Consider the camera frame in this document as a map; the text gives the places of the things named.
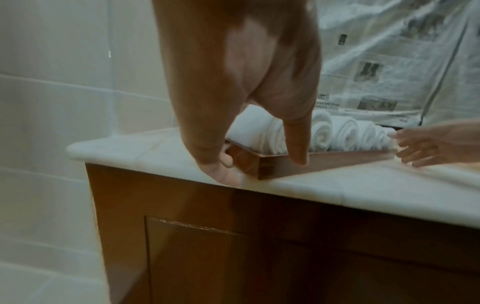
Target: white countertop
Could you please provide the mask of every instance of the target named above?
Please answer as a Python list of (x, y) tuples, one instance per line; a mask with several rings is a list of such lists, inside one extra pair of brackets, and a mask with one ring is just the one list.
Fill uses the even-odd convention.
[[(207, 184), (178, 129), (72, 144), (86, 163)], [(243, 189), (480, 228), (480, 174), (455, 166), (413, 169), (388, 160), (270, 181), (247, 179)]]

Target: wooden tray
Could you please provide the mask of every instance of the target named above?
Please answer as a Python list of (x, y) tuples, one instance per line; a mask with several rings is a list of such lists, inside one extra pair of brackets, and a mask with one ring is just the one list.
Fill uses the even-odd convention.
[(300, 167), (294, 164), (288, 155), (258, 154), (236, 142), (228, 143), (230, 146), (225, 152), (233, 158), (233, 164), (247, 175), (259, 180), (392, 159), (397, 152), (396, 150), (315, 152), (309, 155), (309, 165)]

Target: vanity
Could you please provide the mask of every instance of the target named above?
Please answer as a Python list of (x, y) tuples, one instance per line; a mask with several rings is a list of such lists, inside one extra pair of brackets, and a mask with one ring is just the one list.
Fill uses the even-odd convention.
[(480, 173), (386, 160), (242, 189), (177, 129), (75, 143), (113, 304), (475, 303)]

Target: person's hand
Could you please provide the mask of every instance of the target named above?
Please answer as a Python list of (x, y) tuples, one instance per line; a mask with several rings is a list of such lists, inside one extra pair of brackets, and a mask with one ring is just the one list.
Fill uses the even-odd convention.
[(455, 120), (389, 136), (405, 148), (397, 157), (413, 167), (480, 162), (480, 120)]
[(307, 165), (321, 68), (315, 0), (153, 4), (171, 102), (200, 169), (240, 186), (222, 147), (247, 103), (283, 120), (290, 158)]

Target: wooden cabinet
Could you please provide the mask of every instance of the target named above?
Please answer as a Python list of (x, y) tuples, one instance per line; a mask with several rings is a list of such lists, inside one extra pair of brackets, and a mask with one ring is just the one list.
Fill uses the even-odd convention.
[(479, 230), (87, 171), (114, 304), (479, 301)]

